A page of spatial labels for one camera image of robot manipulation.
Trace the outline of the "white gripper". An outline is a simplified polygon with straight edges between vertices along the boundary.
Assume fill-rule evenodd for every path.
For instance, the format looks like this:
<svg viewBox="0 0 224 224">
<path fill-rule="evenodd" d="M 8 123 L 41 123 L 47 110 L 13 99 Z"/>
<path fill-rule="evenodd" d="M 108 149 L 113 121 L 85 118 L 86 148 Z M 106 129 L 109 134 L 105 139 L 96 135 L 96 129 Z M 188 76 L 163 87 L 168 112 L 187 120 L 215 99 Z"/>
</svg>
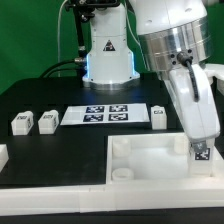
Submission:
<svg viewBox="0 0 224 224">
<path fill-rule="evenodd" d="M 189 70 L 179 68 L 169 73 L 168 92 L 180 119 L 182 127 L 194 152 L 205 152 L 205 140 L 213 139 L 220 134 L 218 114 L 204 70 L 195 64 L 192 66 L 199 92 L 195 101 Z"/>
</svg>

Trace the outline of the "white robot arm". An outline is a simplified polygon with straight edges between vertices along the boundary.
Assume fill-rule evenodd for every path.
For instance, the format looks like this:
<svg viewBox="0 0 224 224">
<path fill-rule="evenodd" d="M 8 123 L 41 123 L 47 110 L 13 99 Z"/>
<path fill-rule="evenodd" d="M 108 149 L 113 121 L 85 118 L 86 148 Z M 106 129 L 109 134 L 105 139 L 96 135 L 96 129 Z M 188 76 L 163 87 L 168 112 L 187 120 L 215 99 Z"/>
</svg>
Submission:
<svg viewBox="0 0 224 224">
<path fill-rule="evenodd" d="M 195 152 L 220 133 L 216 106 L 201 63 L 210 56 L 207 12 L 202 0 L 128 0 L 146 68 L 158 74 Z M 119 0 L 84 0 L 92 49 L 84 84 L 112 89 L 137 79 L 125 36 L 125 8 Z"/>
</svg>

